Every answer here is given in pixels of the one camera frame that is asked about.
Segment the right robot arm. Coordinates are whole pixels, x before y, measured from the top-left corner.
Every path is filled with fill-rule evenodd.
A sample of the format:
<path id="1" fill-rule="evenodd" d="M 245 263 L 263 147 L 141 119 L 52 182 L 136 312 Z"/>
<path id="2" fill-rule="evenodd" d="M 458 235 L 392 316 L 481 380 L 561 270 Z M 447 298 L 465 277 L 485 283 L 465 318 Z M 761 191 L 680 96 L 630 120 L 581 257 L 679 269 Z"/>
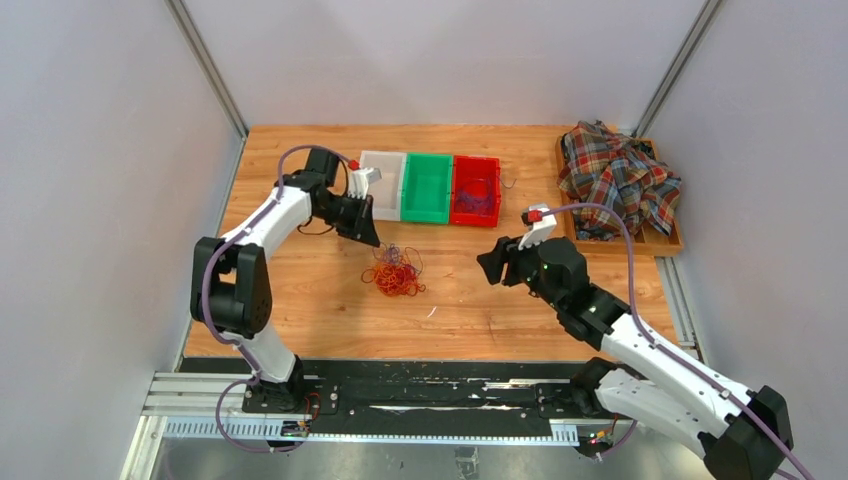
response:
<path id="1" fill-rule="evenodd" d="M 570 240 L 524 247 L 502 237 L 477 262 L 490 284 L 526 286 L 570 336 L 611 356 L 591 359 L 573 378 L 580 414 L 629 417 L 685 446 L 716 479 L 770 479 L 787 460 L 793 438 L 785 398 L 732 380 L 665 339 L 590 280 Z"/>

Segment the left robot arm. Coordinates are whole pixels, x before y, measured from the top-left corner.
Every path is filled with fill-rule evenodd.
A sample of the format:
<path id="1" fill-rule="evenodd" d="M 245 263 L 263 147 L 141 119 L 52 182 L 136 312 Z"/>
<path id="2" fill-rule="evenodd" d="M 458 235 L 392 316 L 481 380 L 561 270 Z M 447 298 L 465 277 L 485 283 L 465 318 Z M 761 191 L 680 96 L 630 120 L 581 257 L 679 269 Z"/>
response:
<path id="1" fill-rule="evenodd" d="M 306 400 L 299 357 L 270 324 L 273 307 L 268 263 L 288 236 L 314 219 L 338 236 L 377 247 L 371 185 L 376 167 L 319 145 L 304 145 L 303 168 L 277 180 L 260 206 L 221 237 L 200 238 L 193 251 L 190 313 L 222 345 L 238 351 L 257 382 L 270 384 L 268 400 L 283 413 Z"/>

